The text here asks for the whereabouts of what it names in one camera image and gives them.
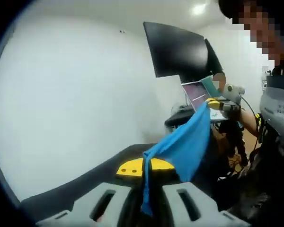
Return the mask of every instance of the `black table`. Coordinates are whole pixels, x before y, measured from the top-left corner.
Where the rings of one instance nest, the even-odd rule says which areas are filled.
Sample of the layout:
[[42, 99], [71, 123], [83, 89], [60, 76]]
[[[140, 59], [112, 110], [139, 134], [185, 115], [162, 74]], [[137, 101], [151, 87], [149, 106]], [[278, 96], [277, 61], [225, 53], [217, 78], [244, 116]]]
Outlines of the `black table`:
[[[72, 210], [74, 202], [77, 199], [87, 194], [102, 182], [113, 181], [121, 164], [142, 157], [143, 152], [153, 145], [154, 144], [131, 145], [75, 180], [48, 192], [23, 200], [20, 204], [20, 209], [24, 211], [33, 222], [49, 218], [64, 210]], [[205, 157], [192, 179], [194, 185], [209, 196], [213, 188], [212, 183], [217, 179], [215, 176], [215, 166], [213, 165], [217, 160], [217, 149], [216, 140], [213, 139], [213, 135], [211, 134], [210, 144]]]
[[185, 124], [189, 121], [189, 119], [194, 115], [195, 111], [193, 109], [191, 110], [184, 110], [181, 112], [178, 112], [174, 115], [172, 115], [170, 118], [168, 118], [164, 124], [168, 128], [175, 127]]

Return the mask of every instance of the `black surface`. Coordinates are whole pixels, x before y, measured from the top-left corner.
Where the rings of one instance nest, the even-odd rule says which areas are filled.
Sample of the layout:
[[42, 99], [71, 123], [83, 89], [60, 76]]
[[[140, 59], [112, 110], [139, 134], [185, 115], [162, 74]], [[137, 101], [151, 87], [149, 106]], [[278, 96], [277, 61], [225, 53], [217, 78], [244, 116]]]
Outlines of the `black surface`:
[[194, 115], [195, 111], [192, 110], [185, 110], [179, 113], [172, 115], [168, 118], [164, 124], [167, 127], [178, 127], [182, 124], [185, 124], [189, 121], [189, 119]]
[[[12, 27], [14, 18], [27, 6], [30, 0], [0, 0], [0, 56], [7, 43], [8, 27]], [[6, 182], [0, 169], [0, 226], [33, 226], [29, 219], [17, 210], [18, 199]]]
[[267, 77], [267, 87], [274, 87], [284, 90], [284, 75]]
[[179, 75], [181, 82], [187, 83], [222, 72], [213, 48], [203, 36], [169, 25], [143, 25], [156, 77]]
[[153, 144], [132, 145], [108, 161], [98, 165], [75, 180], [48, 192], [30, 197], [20, 206], [35, 222], [48, 218], [63, 210], [72, 210], [74, 202], [97, 187], [102, 182], [115, 180], [115, 174], [121, 164], [139, 158]]
[[[77, 179], [48, 192], [30, 197], [21, 202], [21, 209], [35, 222], [48, 218], [63, 210], [72, 210], [74, 202], [98, 186], [102, 182], [112, 182], [121, 164], [128, 160], [142, 157], [142, 153], [153, 144], [132, 145], [115, 155], [108, 161], [88, 171]], [[192, 182], [202, 191], [211, 195], [216, 176], [217, 144], [211, 134], [205, 157]]]

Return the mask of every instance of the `cable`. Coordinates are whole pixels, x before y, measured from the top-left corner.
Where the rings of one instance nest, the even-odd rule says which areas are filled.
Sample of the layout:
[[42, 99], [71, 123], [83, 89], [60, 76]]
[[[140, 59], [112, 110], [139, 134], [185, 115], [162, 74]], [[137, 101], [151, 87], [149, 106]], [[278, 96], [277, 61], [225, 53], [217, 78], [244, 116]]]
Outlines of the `cable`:
[[173, 105], [173, 107], [170, 110], [170, 115], [172, 115], [172, 110], [174, 109], [175, 105]]
[[[259, 133], [259, 129], [258, 129], [259, 123], [258, 123], [258, 121], [257, 121], [257, 117], [256, 117], [255, 112], [253, 111], [253, 109], [251, 108], [251, 106], [249, 105], [249, 103], [245, 100], [245, 98], [243, 98], [241, 94], [240, 94], [240, 96], [241, 96], [241, 98], [244, 100], [244, 102], [249, 106], [249, 108], [251, 109], [251, 111], [252, 111], [252, 113], [253, 113], [253, 115], [254, 115], [254, 117], [255, 117], [256, 124], [257, 124], [256, 130], [257, 130], [257, 133]], [[254, 149], [253, 149], [252, 151], [254, 151], [254, 150], [256, 149], [256, 147], [257, 147], [257, 142], [258, 142], [258, 137], [257, 137], [257, 140], [256, 140], [255, 147], [254, 147]]]
[[213, 126], [214, 126], [215, 129], [218, 131], [218, 133], [222, 134], [221, 132], [219, 132], [219, 126], [218, 126], [216, 123], [214, 123]]
[[228, 160], [228, 163], [230, 165], [231, 168], [233, 168], [233, 171], [236, 173], [239, 173], [240, 171], [236, 171], [236, 166], [240, 165], [240, 161], [238, 160]]

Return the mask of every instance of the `blue cloth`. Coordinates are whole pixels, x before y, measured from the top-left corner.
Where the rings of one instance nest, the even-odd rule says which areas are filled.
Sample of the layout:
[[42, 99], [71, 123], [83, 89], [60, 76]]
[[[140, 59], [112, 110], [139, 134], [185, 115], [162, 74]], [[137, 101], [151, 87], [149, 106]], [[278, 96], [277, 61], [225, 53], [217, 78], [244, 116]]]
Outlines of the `blue cloth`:
[[206, 152], [210, 137], [210, 109], [204, 102], [192, 118], [145, 151], [145, 186], [142, 212], [152, 216], [149, 204], [149, 162], [157, 157], [171, 163], [182, 182], [191, 181]]

